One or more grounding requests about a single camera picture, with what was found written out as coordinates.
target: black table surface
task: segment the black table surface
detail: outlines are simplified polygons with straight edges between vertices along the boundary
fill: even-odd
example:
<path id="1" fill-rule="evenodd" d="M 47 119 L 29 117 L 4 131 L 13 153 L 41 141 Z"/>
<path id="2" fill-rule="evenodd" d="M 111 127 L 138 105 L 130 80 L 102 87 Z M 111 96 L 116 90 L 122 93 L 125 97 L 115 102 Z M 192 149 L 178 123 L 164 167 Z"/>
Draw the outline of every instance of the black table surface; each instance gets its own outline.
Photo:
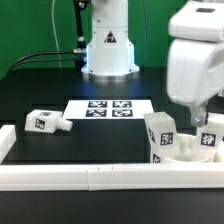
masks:
<path id="1" fill-rule="evenodd" d="M 69 100 L 150 99 L 178 132 L 194 134 L 189 109 L 166 94 L 166 69 L 142 68 L 119 84 L 81 79 L 73 69 L 21 69 L 0 81 L 0 127 L 15 124 L 17 141 L 3 165 L 145 163 L 150 146 L 143 119 L 73 120 L 70 132 L 25 132 L 33 109 L 64 111 Z M 212 99 L 209 111 L 222 112 Z M 223 189 L 0 192 L 2 223 L 221 223 Z"/>

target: printed marker sheet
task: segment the printed marker sheet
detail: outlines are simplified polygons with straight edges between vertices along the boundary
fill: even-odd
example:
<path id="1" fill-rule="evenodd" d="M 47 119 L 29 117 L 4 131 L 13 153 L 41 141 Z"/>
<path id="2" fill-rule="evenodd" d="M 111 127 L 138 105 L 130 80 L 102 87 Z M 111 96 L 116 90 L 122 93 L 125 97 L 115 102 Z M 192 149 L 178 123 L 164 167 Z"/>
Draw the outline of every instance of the printed marker sheet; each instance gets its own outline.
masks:
<path id="1" fill-rule="evenodd" d="M 150 100 L 70 100 L 64 119 L 144 119 Z"/>

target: warning triangle label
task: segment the warning triangle label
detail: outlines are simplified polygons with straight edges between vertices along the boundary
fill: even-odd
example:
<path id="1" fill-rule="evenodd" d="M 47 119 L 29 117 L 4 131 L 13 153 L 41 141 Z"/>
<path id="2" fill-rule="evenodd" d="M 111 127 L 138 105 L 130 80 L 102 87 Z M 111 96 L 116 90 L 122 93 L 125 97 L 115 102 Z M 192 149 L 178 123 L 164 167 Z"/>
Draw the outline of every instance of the warning triangle label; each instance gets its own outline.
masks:
<path id="1" fill-rule="evenodd" d="M 109 34 L 107 35 L 105 41 L 105 43 L 117 43 L 113 33 L 110 31 Z"/>

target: tipped white block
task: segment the tipped white block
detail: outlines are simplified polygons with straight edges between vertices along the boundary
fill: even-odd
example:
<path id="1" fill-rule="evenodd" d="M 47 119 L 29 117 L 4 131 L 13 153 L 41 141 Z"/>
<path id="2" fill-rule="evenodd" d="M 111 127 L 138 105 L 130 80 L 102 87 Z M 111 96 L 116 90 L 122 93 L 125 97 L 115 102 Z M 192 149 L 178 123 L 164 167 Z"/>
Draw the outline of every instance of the tipped white block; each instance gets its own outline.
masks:
<path id="1" fill-rule="evenodd" d="M 160 163 L 164 156 L 180 154 L 175 121 L 165 112 L 144 114 L 151 145 L 150 162 Z"/>
<path id="2" fill-rule="evenodd" d="M 62 112 L 33 110 L 26 117 L 25 131 L 54 133 L 57 129 L 70 131 L 72 122 L 62 118 Z"/>
<path id="3" fill-rule="evenodd" d="M 14 125 L 4 125 L 0 129 L 0 163 L 16 141 L 16 132 Z"/>

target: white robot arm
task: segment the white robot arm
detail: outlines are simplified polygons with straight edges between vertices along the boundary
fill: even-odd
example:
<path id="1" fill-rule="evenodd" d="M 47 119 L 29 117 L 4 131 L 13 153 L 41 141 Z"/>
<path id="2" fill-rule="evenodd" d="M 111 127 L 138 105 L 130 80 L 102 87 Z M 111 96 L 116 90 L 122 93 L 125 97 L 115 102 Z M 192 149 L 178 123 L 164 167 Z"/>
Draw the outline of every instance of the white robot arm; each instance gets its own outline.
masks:
<path id="1" fill-rule="evenodd" d="M 224 89 L 224 4 L 188 1 L 169 23 L 167 92 L 188 106 L 191 123 L 206 124 L 206 104 Z"/>
<path id="2" fill-rule="evenodd" d="M 79 7 L 85 8 L 84 0 Z M 92 40 L 87 45 L 85 79 L 120 82 L 135 77 L 134 46 L 128 39 L 128 0 L 91 0 Z"/>

